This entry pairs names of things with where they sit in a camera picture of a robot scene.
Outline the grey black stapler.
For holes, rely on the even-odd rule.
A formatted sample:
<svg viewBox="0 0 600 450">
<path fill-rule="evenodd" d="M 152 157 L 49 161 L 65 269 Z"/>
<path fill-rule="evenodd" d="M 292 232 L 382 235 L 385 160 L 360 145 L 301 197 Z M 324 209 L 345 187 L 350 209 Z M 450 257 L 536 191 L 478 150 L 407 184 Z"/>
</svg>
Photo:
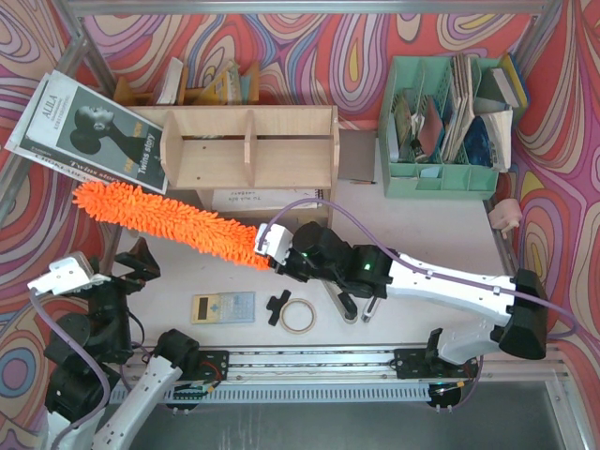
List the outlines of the grey black stapler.
<svg viewBox="0 0 600 450">
<path fill-rule="evenodd" d="M 334 284 L 328 285 L 330 296 L 345 323 L 353 324 L 358 319 L 357 305 L 353 299 Z"/>
</svg>

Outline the orange microfiber duster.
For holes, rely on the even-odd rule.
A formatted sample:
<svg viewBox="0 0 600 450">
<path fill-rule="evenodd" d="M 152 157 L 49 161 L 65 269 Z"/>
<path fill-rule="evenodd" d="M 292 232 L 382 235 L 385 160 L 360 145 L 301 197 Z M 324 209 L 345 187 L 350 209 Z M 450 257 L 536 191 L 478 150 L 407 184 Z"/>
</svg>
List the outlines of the orange microfiber duster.
<svg viewBox="0 0 600 450">
<path fill-rule="evenodd" d="M 185 244 L 225 261 L 267 270 L 266 257 L 254 251 L 258 229 L 216 212 L 115 182 L 86 182 L 73 191 L 73 203 L 91 218 Z"/>
</svg>

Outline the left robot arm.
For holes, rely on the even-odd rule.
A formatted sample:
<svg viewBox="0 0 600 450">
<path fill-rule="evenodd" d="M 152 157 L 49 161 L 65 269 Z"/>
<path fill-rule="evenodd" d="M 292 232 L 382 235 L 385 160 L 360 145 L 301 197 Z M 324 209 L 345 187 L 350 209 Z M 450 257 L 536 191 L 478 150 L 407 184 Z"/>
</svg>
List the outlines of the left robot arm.
<svg viewBox="0 0 600 450">
<path fill-rule="evenodd" d="M 52 328 L 44 355 L 55 364 L 48 384 L 46 449 L 128 449 L 151 411 L 167 393 L 197 387 L 206 398 L 227 379 L 230 355 L 203 351 L 192 337 L 171 329 L 147 352 L 145 369 L 112 420 L 104 416 L 113 389 L 121 381 L 115 366 L 134 354 L 128 296 L 160 276 L 144 239 L 115 261 L 129 273 L 115 277 L 98 272 L 81 253 L 52 262 L 48 274 L 32 285 L 37 293 L 78 296 L 85 313 L 69 313 Z"/>
</svg>

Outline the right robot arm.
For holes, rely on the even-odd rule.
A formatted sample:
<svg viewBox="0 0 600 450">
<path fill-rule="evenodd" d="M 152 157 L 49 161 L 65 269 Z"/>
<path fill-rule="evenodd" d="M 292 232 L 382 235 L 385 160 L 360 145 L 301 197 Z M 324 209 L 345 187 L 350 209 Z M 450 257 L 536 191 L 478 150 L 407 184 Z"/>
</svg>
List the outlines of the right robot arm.
<svg viewBox="0 0 600 450">
<path fill-rule="evenodd" d="M 342 297 L 413 296 L 477 315 L 476 322 L 430 332 L 424 356 L 430 366 L 458 367 L 495 352 L 533 361 L 547 355 L 548 297 L 533 271 L 520 269 L 513 277 L 461 272 L 390 248 L 352 246 L 317 222 L 296 232 L 262 229 L 255 250 L 276 273 L 332 283 Z"/>
</svg>

